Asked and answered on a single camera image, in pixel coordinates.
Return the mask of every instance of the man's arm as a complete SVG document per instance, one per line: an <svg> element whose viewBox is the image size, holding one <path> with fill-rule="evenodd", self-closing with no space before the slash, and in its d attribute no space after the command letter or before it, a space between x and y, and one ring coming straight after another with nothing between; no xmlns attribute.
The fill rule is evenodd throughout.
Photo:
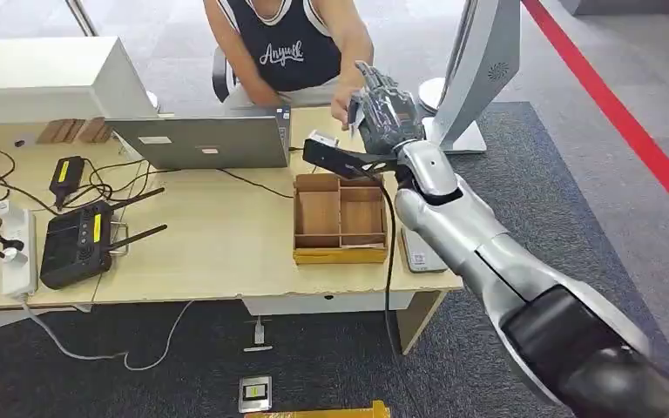
<svg viewBox="0 0 669 418"><path fill-rule="evenodd" d="M347 129L350 95L364 83L355 61L372 64L373 43L353 0L312 0L312 5L342 54L339 84L332 97L332 116L342 122L344 130Z"/></svg>
<svg viewBox="0 0 669 418"><path fill-rule="evenodd" d="M247 96L258 106L277 106L282 102L273 88L262 79L242 37L229 23L216 0L204 0L206 18L226 60L240 80Z"/></svg>

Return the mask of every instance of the laptop lid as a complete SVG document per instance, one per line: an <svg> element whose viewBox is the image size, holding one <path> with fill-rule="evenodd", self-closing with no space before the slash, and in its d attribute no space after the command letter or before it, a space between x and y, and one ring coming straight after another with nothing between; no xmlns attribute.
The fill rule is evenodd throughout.
<svg viewBox="0 0 669 418"><path fill-rule="evenodd" d="M290 110L229 112L210 118L107 119L159 169L288 166Z"/></svg>

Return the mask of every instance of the desk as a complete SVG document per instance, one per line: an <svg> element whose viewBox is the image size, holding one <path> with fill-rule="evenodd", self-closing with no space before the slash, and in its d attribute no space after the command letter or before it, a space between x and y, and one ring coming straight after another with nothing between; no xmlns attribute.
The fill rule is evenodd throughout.
<svg viewBox="0 0 669 418"><path fill-rule="evenodd" d="M17 163L17 169L8 178L11 185L22 188L35 195L45 203L53 203L55 196L47 189L55 170L57 160L71 155L81 155L89 158L96 167L110 165L127 161L124 155L120 155L121 147L118 142L112 141L106 144L50 144L50 145L25 145L15 147L14 142L23 139L26 142L34 141L44 128L44 125L0 125L0 150L7 152ZM10 162L0 156L0 172L5 172L10 167ZM138 167L133 165L126 168L107 170L106 175L102 172L102 178L108 183L115 185L123 184L132 179ZM84 170L84 182L88 179L88 168ZM3 188L0 187L0 197L3 196ZM18 192L10 194L10 200L16 202L23 208L40 209L40 206L29 198ZM44 233L47 222L52 215L45 210L37 210L36 233L37 233L37 268L42 260L44 247ZM34 307L65 307L70 305L91 303L96 291L98 278L87 280L55 291L41 284L37 292L29 299ZM1 295L1 262L0 262L0 309L20 307L19 303Z"/></svg>
<svg viewBox="0 0 669 418"><path fill-rule="evenodd" d="M343 148L362 150L361 140L348 138L346 132L341 132L339 123L329 116L329 109L297 109L292 112L291 120L292 146L303 146L303 139L317 129L339 137ZM44 145L45 148L52 146L61 145ZM116 157L117 145L101 146L104 145L74 148L71 155L94 152L90 154L91 159L102 158L101 165L110 164L105 161ZM49 157L35 160L54 161L59 153L54 151ZM29 187L31 191L47 186L46 179L54 163L44 165L47 166L36 167L41 171L24 179L24 187L28 187L29 179L33 182L33 187ZM294 152L288 169L233 172L290 195L294 192L295 175L311 172L312 168L301 160L300 152ZM385 178L386 187L395 192L393 175ZM163 223L168 225L166 231L131 244L129 255L118 258L111 272L97 280L88 280L59 292L40 287L37 295L30 298L30 305L49 305L48 301L57 304L60 300L63 303L114 304L243 299L253 314L261 307L272 309L272 313L288 313L285 306L301 304L305 306L298 311L301 313L382 309L385 263L296 266L292 257L294 203L291 199L216 171L154 175L152 187L160 186L166 188L163 194L128 206L123 221L129 224L133 233ZM44 226L46 221L41 220L38 228L44 234L40 224ZM398 220L396 224L397 229L401 227ZM405 354L413 347L445 294L461 286L460 278L450 272L410 273L401 246L397 245L391 290L395 305L399 301L404 303L405 309L397 312L397 319ZM0 300L1 305L5 304L6 301ZM328 309L329 302L340 305Z"/></svg>

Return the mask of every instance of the black tank top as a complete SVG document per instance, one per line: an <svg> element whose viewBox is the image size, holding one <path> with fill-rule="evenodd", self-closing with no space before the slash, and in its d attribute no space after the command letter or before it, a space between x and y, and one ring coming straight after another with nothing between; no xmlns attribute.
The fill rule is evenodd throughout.
<svg viewBox="0 0 669 418"><path fill-rule="evenodd" d="M258 72L276 91L314 87L340 74L340 50L322 33L324 23L311 3L305 4L309 1L281 0L277 16L263 22L252 0L220 0L222 10L233 13L227 18L236 25Z"/></svg>

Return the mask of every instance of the robot finger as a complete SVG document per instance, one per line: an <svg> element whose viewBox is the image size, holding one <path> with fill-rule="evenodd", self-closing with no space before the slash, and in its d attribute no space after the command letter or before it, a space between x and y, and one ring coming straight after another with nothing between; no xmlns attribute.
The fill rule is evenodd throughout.
<svg viewBox="0 0 669 418"><path fill-rule="evenodd" d="M376 90L382 86L381 79L376 74L374 67L368 65L368 63L364 61L355 61L355 66L365 78L366 90Z"/></svg>

